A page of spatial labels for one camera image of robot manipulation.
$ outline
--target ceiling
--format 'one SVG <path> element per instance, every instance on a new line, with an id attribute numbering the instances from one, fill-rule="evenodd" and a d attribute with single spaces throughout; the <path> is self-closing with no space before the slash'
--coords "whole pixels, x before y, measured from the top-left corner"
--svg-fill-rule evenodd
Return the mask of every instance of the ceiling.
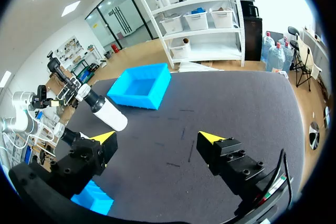
<path id="1" fill-rule="evenodd" d="M 0 78 L 6 70 L 12 72 L 12 78 L 46 38 L 83 15 L 96 0 L 80 0 L 75 11 L 61 17 L 64 8 L 76 1 L 12 0 L 0 25 Z"/>

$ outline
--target orange object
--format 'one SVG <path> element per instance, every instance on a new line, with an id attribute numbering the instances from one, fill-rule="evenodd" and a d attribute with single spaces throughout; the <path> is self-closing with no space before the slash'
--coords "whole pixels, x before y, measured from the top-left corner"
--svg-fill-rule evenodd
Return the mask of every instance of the orange object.
<path id="1" fill-rule="evenodd" d="M 111 47 L 112 47 L 114 52 L 119 52 L 119 49 L 117 48 L 117 46 L 115 44 L 111 44 Z"/>

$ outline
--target white storage bin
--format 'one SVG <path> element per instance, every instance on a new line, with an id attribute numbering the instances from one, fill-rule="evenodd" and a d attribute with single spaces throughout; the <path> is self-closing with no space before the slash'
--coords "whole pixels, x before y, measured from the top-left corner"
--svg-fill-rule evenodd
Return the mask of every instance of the white storage bin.
<path id="1" fill-rule="evenodd" d="M 188 43 L 185 44 L 185 39 L 178 38 L 173 40 L 170 50 L 174 55 L 174 59 L 184 59 L 189 57 L 191 53 L 190 41 L 187 39 Z"/>
<path id="2" fill-rule="evenodd" d="M 233 10 L 230 8 L 224 8 L 224 10 L 212 10 L 210 13 L 215 22 L 216 28 L 232 28 L 233 20 L 232 14 Z"/>
<path id="3" fill-rule="evenodd" d="M 181 15 L 173 14 L 160 21 L 167 34 L 179 33 L 183 31 Z"/>
<path id="4" fill-rule="evenodd" d="M 207 13 L 208 12 L 196 14 L 187 13 L 186 15 L 183 15 L 183 17 L 187 20 L 191 31 L 202 30 L 209 28 L 208 19 L 206 17 Z"/>

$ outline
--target light fixture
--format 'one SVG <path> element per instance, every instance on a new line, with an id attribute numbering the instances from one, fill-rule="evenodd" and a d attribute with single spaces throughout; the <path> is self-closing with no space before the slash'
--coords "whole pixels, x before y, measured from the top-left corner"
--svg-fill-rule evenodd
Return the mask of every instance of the light fixture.
<path id="1" fill-rule="evenodd" d="M 5 72 L 4 76 L 2 77 L 2 79 L 0 81 L 0 88 L 3 88 L 6 85 L 6 83 L 7 83 L 8 79 L 10 78 L 11 74 L 12 73 L 9 72 L 9 71 Z"/>
<path id="2" fill-rule="evenodd" d="M 61 17 L 67 15 L 68 13 L 73 12 L 73 11 L 77 8 L 77 6 L 79 5 L 79 3 L 80 3 L 80 1 L 77 1 L 77 2 L 74 2 L 74 3 L 71 4 L 71 5 L 66 6 L 66 7 L 64 8 L 64 11 L 63 11 Z"/>

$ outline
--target table surface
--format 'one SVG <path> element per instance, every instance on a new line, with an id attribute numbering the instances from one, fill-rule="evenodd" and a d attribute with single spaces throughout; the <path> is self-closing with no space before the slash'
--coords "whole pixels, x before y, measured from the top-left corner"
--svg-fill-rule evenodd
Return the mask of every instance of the table surface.
<path id="1" fill-rule="evenodd" d="M 106 95 L 115 80 L 92 89 Z M 114 199 L 109 216 L 139 221 L 220 223 L 241 199 L 214 177 L 196 150 L 198 131 L 242 142 L 247 154 L 276 167 L 285 148 L 296 195 L 303 169 L 304 134 L 289 81 L 269 72 L 173 73 L 160 108 L 116 107 L 128 126 L 117 133 L 118 150 L 95 182 Z M 92 137 L 111 129 L 79 104 L 67 127 Z M 58 159 L 69 151 L 58 143 Z M 288 195 L 277 203 L 285 209 Z"/>

